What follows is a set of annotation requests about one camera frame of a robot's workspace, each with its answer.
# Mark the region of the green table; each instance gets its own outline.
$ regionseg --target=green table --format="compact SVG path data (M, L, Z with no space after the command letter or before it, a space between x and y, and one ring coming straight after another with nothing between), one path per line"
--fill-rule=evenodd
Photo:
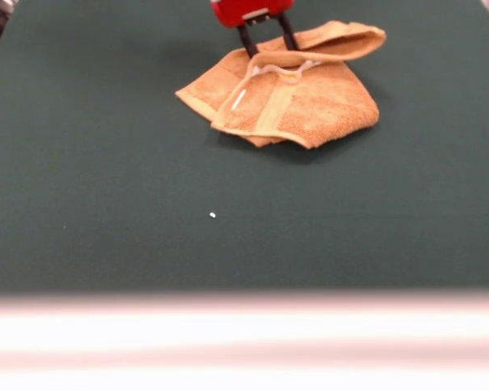
M256 149L174 97L239 45L208 1L22 0L0 45L0 294L489 288L486 11L289 15L388 33L350 64L379 125Z

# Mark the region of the folded towel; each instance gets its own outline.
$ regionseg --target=folded towel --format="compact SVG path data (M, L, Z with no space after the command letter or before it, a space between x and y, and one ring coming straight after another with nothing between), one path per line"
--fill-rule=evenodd
M344 61L378 49L385 32L331 21L295 38L301 51L287 51L282 37L252 59L232 51L176 96L257 147L289 140L310 149L375 125L377 104Z

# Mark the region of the dark green surface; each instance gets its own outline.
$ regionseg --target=dark green surface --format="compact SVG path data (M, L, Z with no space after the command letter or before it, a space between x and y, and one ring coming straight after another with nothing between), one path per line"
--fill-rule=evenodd
M351 64L376 128L312 152L211 130L173 96L238 43L208 0L22 0L0 45L0 293L489 288L485 10L290 17L387 31Z

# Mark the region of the tan towel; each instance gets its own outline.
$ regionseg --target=tan towel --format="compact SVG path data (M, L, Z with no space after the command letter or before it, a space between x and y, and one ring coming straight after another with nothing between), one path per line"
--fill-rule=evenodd
M385 32L331 21L295 37L301 51L287 51L282 37L252 59L232 51L176 96L257 147L290 140L310 149L375 125L377 104L343 61L378 49Z

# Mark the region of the white surface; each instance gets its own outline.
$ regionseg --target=white surface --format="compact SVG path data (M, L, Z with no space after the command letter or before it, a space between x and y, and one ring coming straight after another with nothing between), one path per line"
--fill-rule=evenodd
M0 390L489 390L489 295L0 301Z

